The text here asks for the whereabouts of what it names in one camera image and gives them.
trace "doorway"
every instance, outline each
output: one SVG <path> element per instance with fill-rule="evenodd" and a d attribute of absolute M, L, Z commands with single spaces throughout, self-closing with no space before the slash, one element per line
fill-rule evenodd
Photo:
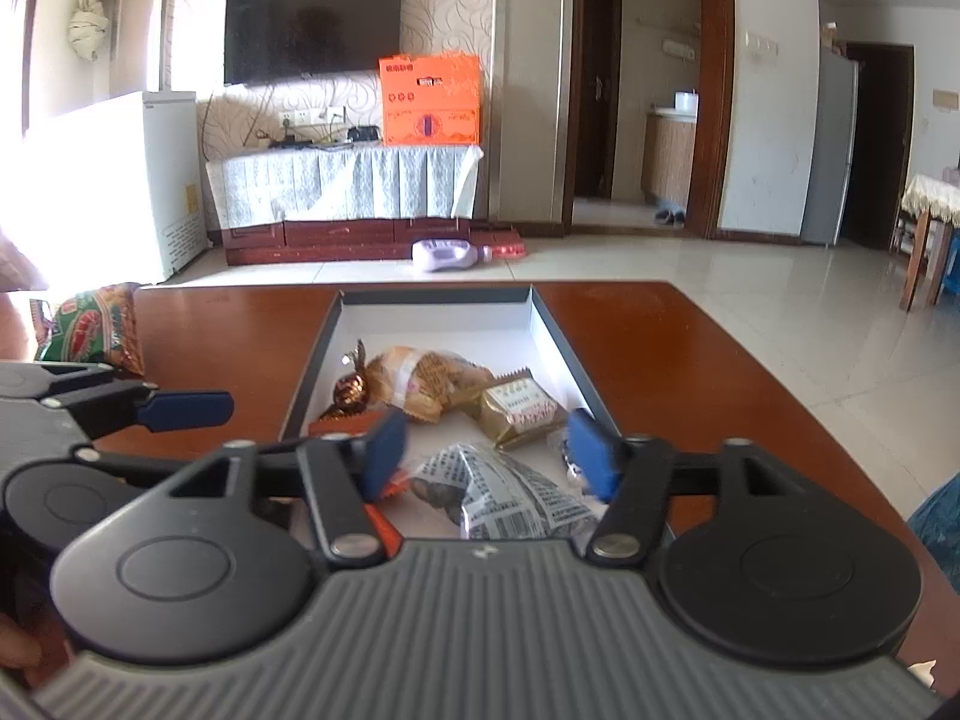
<path fill-rule="evenodd" d="M 610 198 L 620 103 L 620 22 L 623 0 L 583 0 L 583 83 L 574 193 Z"/>
<path fill-rule="evenodd" d="M 847 43 L 859 63 L 856 136 L 840 235 L 886 250 L 904 195 L 913 135 L 912 46 Z"/>
<path fill-rule="evenodd" d="M 733 102 L 733 0 L 572 1 L 563 229 L 714 237 Z M 677 92 L 688 93 L 692 113 L 677 107 Z M 651 122 L 654 114 L 664 118 Z M 655 225 L 663 199 L 685 205 L 685 229 L 679 216 Z"/>

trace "brown table surface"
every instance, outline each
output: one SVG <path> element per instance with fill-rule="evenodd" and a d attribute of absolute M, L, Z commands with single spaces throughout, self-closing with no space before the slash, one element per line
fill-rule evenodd
<path fill-rule="evenodd" d="M 536 288 L 624 433 L 664 437 L 691 451 L 748 437 L 899 536 L 923 570 L 923 599 L 899 658 L 936 659 L 935 688 L 957 692 L 960 597 L 859 466 L 767 370 L 669 284 Z M 220 428 L 160 435 L 131 428 L 99 446 L 190 459 L 227 439 L 275 440 L 337 292 L 328 285 L 141 290 L 136 309 L 148 377 L 169 389 L 228 389 L 236 411 Z M 675 501 L 671 523 L 683 531 L 708 507 Z"/>

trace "orange box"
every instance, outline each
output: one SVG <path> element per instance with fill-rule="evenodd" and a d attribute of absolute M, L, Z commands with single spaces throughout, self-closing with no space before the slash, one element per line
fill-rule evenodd
<path fill-rule="evenodd" d="M 380 60 L 388 145 L 480 143 L 480 57 L 462 52 Z"/>

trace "tiled floor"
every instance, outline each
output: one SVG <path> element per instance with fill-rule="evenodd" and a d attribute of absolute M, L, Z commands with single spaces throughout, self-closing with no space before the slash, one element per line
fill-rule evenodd
<path fill-rule="evenodd" d="M 641 202 L 614 202 L 606 197 L 578 197 L 573 201 L 573 223 L 591 227 L 659 227 L 655 213 L 656 206 Z"/>
<path fill-rule="evenodd" d="M 170 283 L 667 280 L 778 377 L 904 516 L 960 469 L 960 302 L 904 314 L 904 268 L 883 253 L 586 236 L 528 248 L 510 264 L 428 276 L 406 262 L 228 269 L 213 250 Z"/>

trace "wooden kitchen cabinet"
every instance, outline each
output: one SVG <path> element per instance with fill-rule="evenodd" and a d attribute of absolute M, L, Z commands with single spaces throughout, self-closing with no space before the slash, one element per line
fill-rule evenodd
<path fill-rule="evenodd" d="M 686 207 L 696 134 L 689 117 L 648 114 L 640 189 Z"/>

